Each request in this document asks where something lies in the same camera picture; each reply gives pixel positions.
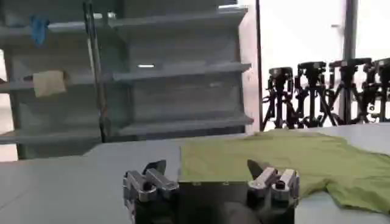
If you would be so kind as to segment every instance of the blue glove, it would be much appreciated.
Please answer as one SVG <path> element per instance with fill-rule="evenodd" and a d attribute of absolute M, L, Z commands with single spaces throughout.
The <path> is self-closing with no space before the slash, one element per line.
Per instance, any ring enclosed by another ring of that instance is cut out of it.
<path fill-rule="evenodd" d="M 31 16 L 30 26 L 31 26 L 31 37 L 34 40 L 36 45 L 42 45 L 44 39 L 46 38 L 46 30 L 48 29 L 49 20 L 40 18 L 38 16 Z"/>

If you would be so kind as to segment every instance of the shelf post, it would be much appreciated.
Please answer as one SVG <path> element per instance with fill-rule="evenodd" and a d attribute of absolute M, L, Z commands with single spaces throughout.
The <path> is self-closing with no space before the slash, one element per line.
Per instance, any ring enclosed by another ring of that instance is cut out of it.
<path fill-rule="evenodd" d="M 261 31 L 260 31 L 260 0 L 256 0 L 256 40 L 257 40 L 257 76 L 258 76 L 258 116 L 260 131 L 264 130 L 263 124 L 263 83 L 261 75 Z"/>
<path fill-rule="evenodd" d="M 97 107 L 99 110 L 99 128 L 101 131 L 102 142 L 107 141 L 111 136 L 110 120 L 108 118 L 107 101 L 105 96 L 104 81 L 102 75 L 102 66 L 99 52 L 98 36 L 96 35 L 96 26 L 94 22 L 92 3 L 83 2 L 85 30 L 88 35 L 88 53 L 90 56 L 91 71 L 94 76 L 96 90 Z"/>

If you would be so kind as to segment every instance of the beige cloth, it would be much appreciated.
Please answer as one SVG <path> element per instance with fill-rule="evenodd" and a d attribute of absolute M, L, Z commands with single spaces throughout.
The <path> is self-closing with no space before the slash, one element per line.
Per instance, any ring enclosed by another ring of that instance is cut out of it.
<path fill-rule="evenodd" d="M 32 75 L 36 97 L 66 92 L 63 71 L 45 71 Z"/>

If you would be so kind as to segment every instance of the tripod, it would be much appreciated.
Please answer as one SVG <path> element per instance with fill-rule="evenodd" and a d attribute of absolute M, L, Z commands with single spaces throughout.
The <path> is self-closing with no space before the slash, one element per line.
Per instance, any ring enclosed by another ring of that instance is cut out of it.
<path fill-rule="evenodd" d="M 276 120 L 275 128 L 282 128 L 283 123 L 286 123 L 286 126 L 289 129 L 294 129 L 295 124 L 298 122 L 297 113 L 292 106 L 291 99 L 293 98 L 293 69 L 290 67 L 283 68 L 272 68 L 269 70 L 270 76 L 268 79 L 268 88 L 269 96 L 263 99 L 263 103 L 269 102 L 269 107 L 264 118 L 264 126 L 261 131 L 264 131 L 267 122 L 270 118 L 275 118 L 275 100 L 276 100 Z M 282 118 L 283 114 L 283 103 L 286 105 L 286 120 Z"/>
<path fill-rule="evenodd" d="M 304 103 L 307 96 L 310 97 L 310 113 L 308 117 L 304 117 L 302 122 L 306 127 L 321 127 L 322 116 L 315 117 L 316 111 L 316 97 L 320 97 L 321 101 L 321 112 L 329 116 L 331 124 L 336 126 L 335 119 L 331 113 L 331 109 L 325 99 L 325 72 L 326 63 L 322 61 L 317 62 L 306 62 L 298 65 L 298 75 L 295 77 L 295 88 L 298 92 L 298 109 L 297 113 L 299 117 L 303 117 L 304 114 Z M 301 76 L 305 76 L 308 80 L 308 86 L 303 88 L 300 85 Z"/>
<path fill-rule="evenodd" d="M 377 96 L 380 96 L 378 92 L 379 87 L 381 86 L 379 83 L 375 82 L 375 75 L 377 73 L 376 66 L 372 64 L 365 64 L 363 71 L 366 73 L 366 80 L 361 85 L 363 92 L 361 93 L 361 102 L 362 107 L 365 109 L 365 112 L 368 114 L 368 108 L 371 104 L 373 110 L 375 108 L 375 100 Z M 378 117 L 376 114 L 371 114 L 373 118 Z"/>
<path fill-rule="evenodd" d="M 386 118 L 386 102 L 388 100 L 388 89 L 390 88 L 390 58 L 375 61 L 374 66 L 380 78 L 381 88 L 380 93 L 378 93 L 380 96 L 379 121 L 388 122 L 390 119 Z"/>
<path fill-rule="evenodd" d="M 361 97 L 356 88 L 356 84 L 353 83 L 353 75 L 355 74 L 355 72 L 357 72 L 358 66 L 364 64 L 370 65 L 371 58 L 354 58 L 347 61 L 335 61 L 329 64 L 329 70 L 331 73 L 330 74 L 331 87 L 333 87 L 335 84 L 335 68 L 339 68 L 341 74 L 341 83 L 337 87 L 336 92 L 334 93 L 333 91 L 331 91 L 330 94 L 330 98 L 329 98 L 330 108 L 333 108 L 341 90 L 343 90 L 344 92 L 343 119 L 341 119 L 339 116 L 334 114 L 334 117 L 337 119 L 339 125 L 357 124 L 360 120 L 363 120 L 366 123 L 369 122 L 367 118 L 367 107 L 366 108 L 364 107 Z M 353 120 L 350 118 L 351 93 L 355 96 L 356 101 L 358 102 L 358 107 L 360 109 L 358 117 Z M 325 122 L 327 116 L 328 116 L 327 114 L 324 115 L 324 117 L 321 120 L 321 125 Z"/>

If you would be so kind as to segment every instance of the metal gripper jaw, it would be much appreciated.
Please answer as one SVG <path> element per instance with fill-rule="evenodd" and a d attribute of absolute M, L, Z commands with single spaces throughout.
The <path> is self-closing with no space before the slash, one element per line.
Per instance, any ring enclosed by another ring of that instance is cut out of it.
<path fill-rule="evenodd" d="M 276 203 L 297 203 L 299 197 L 299 174 L 292 169 L 279 173 L 267 163 L 258 164 L 248 160 L 248 168 L 253 180 L 248 182 L 249 190 L 258 198 L 264 198 L 271 192 L 272 201 Z"/>
<path fill-rule="evenodd" d="M 137 201 L 146 203 L 158 197 L 169 199 L 179 189 L 179 184 L 168 180 L 165 176 L 166 161 L 149 163 L 142 174 L 136 170 L 126 172 L 123 178 L 124 204 Z"/>

